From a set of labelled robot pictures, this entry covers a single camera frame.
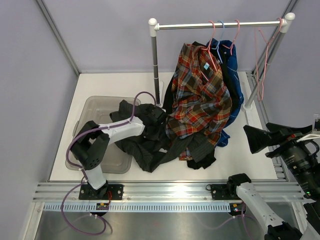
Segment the dark grey striped shirt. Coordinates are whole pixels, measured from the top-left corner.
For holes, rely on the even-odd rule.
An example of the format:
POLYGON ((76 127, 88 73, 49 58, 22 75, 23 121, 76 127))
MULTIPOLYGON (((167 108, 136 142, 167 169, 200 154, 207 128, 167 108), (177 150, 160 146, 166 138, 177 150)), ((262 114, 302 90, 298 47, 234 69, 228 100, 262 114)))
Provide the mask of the dark grey striped shirt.
MULTIPOLYGON (((168 114, 173 112, 173 101, 166 100, 163 107, 167 113, 166 127, 168 114)), ((131 110, 132 104, 122 100, 118 110, 110 113, 109 116, 112 122, 118 122, 129 118, 131 110)), ((134 115, 140 117, 140 105, 135 108, 134 115)), ((133 156, 139 167, 149 173, 176 158, 186 161, 187 167, 193 170, 206 169, 216 161, 216 146, 210 148, 211 144, 200 131, 181 139, 175 134, 168 136, 165 129, 164 136, 143 136, 141 134, 117 141, 115 144, 120 150, 133 156)))

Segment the light blue hanger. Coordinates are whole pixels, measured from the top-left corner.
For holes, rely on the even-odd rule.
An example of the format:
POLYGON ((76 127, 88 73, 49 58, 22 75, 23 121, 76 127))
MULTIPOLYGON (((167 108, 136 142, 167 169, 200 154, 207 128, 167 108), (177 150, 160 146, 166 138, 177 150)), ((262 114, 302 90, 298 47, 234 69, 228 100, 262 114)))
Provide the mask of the light blue hanger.
POLYGON ((218 20, 219 23, 221 23, 221 26, 222 26, 222 32, 221 32, 221 35, 219 37, 219 40, 216 44, 216 52, 217 52, 217 55, 218 55, 218 58, 219 58, 219 61, 221 64, 223 64, 223 59, 221 57, 221 54, 220 54, 220 43, 221 43, 221 40, 223 39, 223 36, 224 36, 224 32, 225 32, 225 24, 222 20, 218 20))

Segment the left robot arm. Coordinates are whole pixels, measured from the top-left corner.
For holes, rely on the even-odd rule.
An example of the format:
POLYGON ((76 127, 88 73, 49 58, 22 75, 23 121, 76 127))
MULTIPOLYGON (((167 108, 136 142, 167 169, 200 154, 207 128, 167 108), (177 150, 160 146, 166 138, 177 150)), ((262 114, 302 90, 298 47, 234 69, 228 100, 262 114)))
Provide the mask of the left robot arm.
POLYGON ((167 114, 162 108, 123 100, 110 118, 111 123, 105 125, 93 120, 86 122, 66 150, 66 159, 73 155, 84 177, 81 200, 122 199, 122 185, 110 184, 102 170, 102 161, 112 144, 132 156, 146 172, 153 172, 165 162, 166 154, 161 150, 168 142, 167 114))

